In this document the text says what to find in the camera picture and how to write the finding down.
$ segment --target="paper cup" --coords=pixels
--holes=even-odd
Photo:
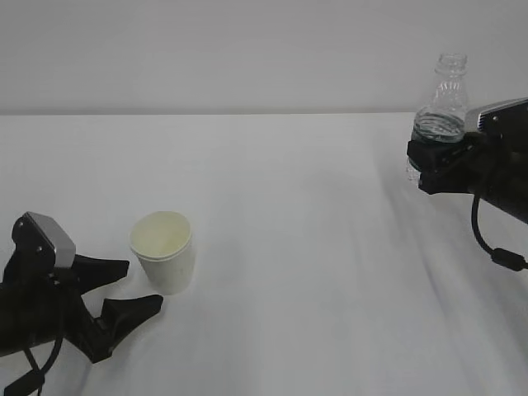
[[[191,225],[183,214],[154,212],[132,228],[130,248],[154,289],[174,295],[191,283],[195,267]]]

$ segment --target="cable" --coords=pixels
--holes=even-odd
[[[494,166],[490,168],[488,172],[484,174],[482,177],[482,180],[480,184],[477,187],[477,190],[475,191],[475,195],[473,197],[473,204],[471,205],[471,229],[473,230],[473,234],[475,236],[475,239],[477,239],[478,244],[482,249],[484,249],[489,255],[493,254],[493,249],[484,241],[484,238],[482,237],[482,234],[480,233],[479,228],[479,203],[480,198],[482,197],[482,194],[484,193],[484,190],[486,189],[486,186],[488,185],[488,179],[491,176],[491,174],[494,171]]]
[[[55,361],[57,360],[57,356],[59,356],[60,348],[62,347],[64,340],[64,303],[61,300],[60,296],[58,296],[57,298],[59,300],[59,323],[57,329],[57,337],[55,338],[53,349],[49,354],[48,360],[44,363],[42,369],[40,369],[40,371],[42,371],[42,375],[47,374],[55,363]]]

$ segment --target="white tablecloth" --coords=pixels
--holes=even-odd
[[[96,365],[67,342],[47,395],[526,395],[526,275],[474,241],[470,197],[405,176],[411,114],[0,117],[0,262],[15,219],[130,259],[89,293],[153,293],[128,249],[155,210],[191,220],[190,288]],[[483,205],[485,238],[528,228]],[[50,345],[35,349],[40,361]],[[29,369],[0,358],[0,385]]]

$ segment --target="clear plastic bottle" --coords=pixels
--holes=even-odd
[[[438,82],[430,102],[414,118],[412,138],[424,142],[456,143],[464,137],[464,118],[469,108],[465,89],[467,56],[442,54],[436,64]],[[408,179],[418,183],[420,173],[407,160]]]

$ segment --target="white backdrop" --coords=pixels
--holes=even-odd
[[[2,0],[0,113],[414,110],[441,51],[528,96],[526,0]]]

